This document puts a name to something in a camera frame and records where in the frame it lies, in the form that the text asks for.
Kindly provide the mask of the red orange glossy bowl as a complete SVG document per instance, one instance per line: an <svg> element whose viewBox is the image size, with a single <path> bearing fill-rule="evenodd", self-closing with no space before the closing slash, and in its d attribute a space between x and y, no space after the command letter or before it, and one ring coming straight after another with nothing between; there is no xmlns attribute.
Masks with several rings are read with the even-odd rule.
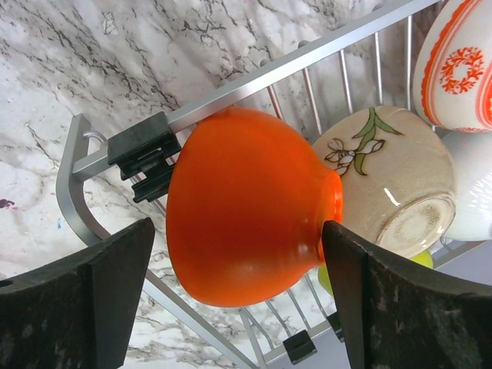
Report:
<svg viewBox="0 0 492 369"><path fill-rule="evenodd" d="M168 192L168 253L195 300L238 308L273 298L324 263L326 221L343 218L339 174L292 127L232 106L203 120Z"/></svg>

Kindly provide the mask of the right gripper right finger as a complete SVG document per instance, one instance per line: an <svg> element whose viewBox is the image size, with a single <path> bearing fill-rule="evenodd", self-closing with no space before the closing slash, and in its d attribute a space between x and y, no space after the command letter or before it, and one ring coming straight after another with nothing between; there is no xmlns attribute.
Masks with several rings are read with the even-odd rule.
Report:
<svg viewBox="0 0 492 369"><path fill-rule="evenodd" d="M489 368L491 287L423 267L336 221L322 244L352 368Z"/></svg>

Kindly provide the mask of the white bowl grey outside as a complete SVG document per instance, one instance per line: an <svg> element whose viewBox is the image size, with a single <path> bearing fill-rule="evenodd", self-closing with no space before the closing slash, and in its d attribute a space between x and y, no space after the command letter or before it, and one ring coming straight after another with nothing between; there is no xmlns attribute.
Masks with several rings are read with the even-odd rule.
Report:
<svg viewBox="0 0 492 369"><path fill-rule="evenodd" d="M452 131L443 138L454 161L456 214L444 237L491 239L491 133Z"/></svg>

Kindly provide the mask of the lime green bowl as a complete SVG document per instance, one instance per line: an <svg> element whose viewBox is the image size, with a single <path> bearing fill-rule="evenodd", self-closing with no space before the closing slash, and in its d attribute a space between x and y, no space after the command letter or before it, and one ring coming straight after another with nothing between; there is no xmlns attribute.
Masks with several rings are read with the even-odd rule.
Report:
<svg viewBox="0 0 492 369"><path fill-rule="evenodd" d="M419 264L420 266L429 268L431 270L434 269L434 262L429 251L423 251L417 256L413 256L412 258L404 258L398 255L395 256L389 251L382 251L381 248L376 247L373 250L367 252L366 259L367 261L383 261L383 267L390 267L390 272L396 271L397 273L401 273L401 271L405 268L412 269L416 264ZM331 296L334 297L334 289L331 283L330 276L328 274L328 269L325 265L319 267L317 277L320 285ZM339 288L347 288L353 291L355 287L363 287L364 283L358 283L353 278L343 277L338 278L337 286Z"/></svg>

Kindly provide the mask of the white orange striped bowl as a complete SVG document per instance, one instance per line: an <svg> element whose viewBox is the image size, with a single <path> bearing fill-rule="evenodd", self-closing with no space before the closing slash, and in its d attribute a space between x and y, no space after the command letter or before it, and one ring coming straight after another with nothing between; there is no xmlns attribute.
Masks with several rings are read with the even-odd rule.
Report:
<svg viewBox="0 0 492 369"><path fill-rule="evenodd" d="M383 105L353 113L313 144L343 183L342 224L405 258L427 250L456 214L449 151L405 108Z"/></svg>

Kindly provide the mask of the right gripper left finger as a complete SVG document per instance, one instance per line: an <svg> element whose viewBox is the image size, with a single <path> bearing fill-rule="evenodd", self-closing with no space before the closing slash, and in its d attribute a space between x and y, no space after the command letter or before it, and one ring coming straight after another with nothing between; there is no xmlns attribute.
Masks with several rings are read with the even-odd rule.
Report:
<svg viewBox="0 0 492 369"><path fill-rule="evenodd" d="M155 239L150 218L1 282L3 368L119 368Z"/></svg>

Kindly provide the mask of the orange floral pattern bowl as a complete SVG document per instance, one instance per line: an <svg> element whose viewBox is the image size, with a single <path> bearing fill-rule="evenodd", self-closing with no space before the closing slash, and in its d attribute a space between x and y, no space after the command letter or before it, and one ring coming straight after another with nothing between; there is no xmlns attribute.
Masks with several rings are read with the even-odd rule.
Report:
<svg viewBox="0 0 492 369"><path fill-rule="evenodd" d="M491 0L448 1L414 69L414 107L453 131L491 130Z"/></svg>

